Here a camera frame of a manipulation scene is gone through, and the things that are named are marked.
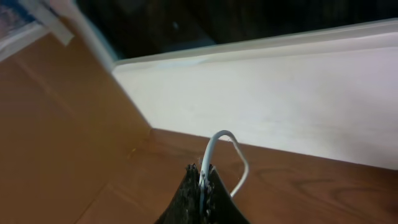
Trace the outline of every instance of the black textured object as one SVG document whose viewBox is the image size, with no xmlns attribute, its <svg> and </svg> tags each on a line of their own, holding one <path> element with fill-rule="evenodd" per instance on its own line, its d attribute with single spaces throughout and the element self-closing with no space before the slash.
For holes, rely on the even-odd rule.
<svg viewBox="0 0 398 224">
<path fill-rule="evenodd" d="M 170 205 L 155 224 L 248 224 L 212 165 L 208 180 L 204 212 L 200 214 L 199 173 L 195 164 L 188 165 L 187 173 Z"/>
</svg>

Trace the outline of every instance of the wood grain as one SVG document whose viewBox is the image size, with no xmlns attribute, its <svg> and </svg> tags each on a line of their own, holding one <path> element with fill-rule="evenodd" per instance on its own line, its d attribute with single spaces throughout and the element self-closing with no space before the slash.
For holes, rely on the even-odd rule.
<svg viewBox="0 0 398 224">
<path fill-rule="evenodd" d="M 207 142 L 153 129 L 78 224 L 153 223 L 172 199 L 184 167 L 198 163 Z M 234 201 L 251 223 L 398 221 L 395 170 L 254 146 L 243 151 L 251 168 Z M 230 142 L 217 143 L 212 164 L 233 189 L 243 164 Z"/>
<path fill-rule="evenodd" d="M 0 223 L 75 223 L 149 130 L 78 37 L 0 62 Z"/>
</svg>

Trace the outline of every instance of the white wall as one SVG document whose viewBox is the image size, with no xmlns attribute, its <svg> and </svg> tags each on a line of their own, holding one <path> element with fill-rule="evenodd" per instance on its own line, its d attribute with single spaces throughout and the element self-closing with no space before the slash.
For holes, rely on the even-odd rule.
<svg viewBox="0 0 398 224">
<path fill-rule="evenodd" d="M 227 129 L 246 144 L 398 169 L 398 35 L 387 36 L 390 47 L 238 52 L 240 60 L 122 65 L 114 76 L 153 128 L 207 137 Z"/>
</svg>

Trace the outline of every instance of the wooden floor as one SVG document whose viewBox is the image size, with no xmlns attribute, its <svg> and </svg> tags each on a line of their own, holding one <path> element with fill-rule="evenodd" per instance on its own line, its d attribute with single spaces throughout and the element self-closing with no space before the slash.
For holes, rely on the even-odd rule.
<svg viewBox="0 0 398 224">
<path fill-rule="evenodd" d="M 77 224 L 154 223 L 207 142 L 152 130 Z M 254 146 L 243 150 L 250 173 L 234 201 L 251 223 L 398 223 L 398 171 Z M 212 164 L 233 189 L 243 163 L 230 142 L 217 143 Z"/>
</svg>

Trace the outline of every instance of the white cable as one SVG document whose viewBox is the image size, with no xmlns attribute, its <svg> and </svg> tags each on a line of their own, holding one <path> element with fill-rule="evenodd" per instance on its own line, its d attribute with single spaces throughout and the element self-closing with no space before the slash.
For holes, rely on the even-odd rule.
<svg viewBox="0 0 398 224">
<path fill-rule="evenodd" d="M 248 177 L 248 174 L 249 174 L 249 163 L 246 160 L 246 158 L 244 157 L 242 150 L 239 148 L 239 143 L 236 140 L 235 136 L 230 131 L 226 131 L 226 130 L 217 132 L 213 137 L 211 137 L 209 143 L 207 144 L 205 156 L 203 157 L 203 162 L 201 164 L 201 171 L 200 171 L 200 178 L 199 178 L 200 213 L 202 213 L 202 210 L 203 210 L 203 201 L 205 199 L 205 188 L 206 188 L 206 183 L 208 182 L 209 165 L 210 165 L 211 156 L 213 155 L 214 146 L 215 146 L 217 140 L 224 135 L 231 138 L 232 143 L 236 149 L 236 152 L 238 153 L 239 157 L 242 159 L 243 164 L 244 164 L 243 175 L 241 177 L 241 180 L 238 182 L 238 184 L 232 190 L 231 197 L 234 197 L 236 192 L 238 192 L 238 190 L 242 187 L 244 181 L 246 180 L 246 178 Z"/>
</svg>

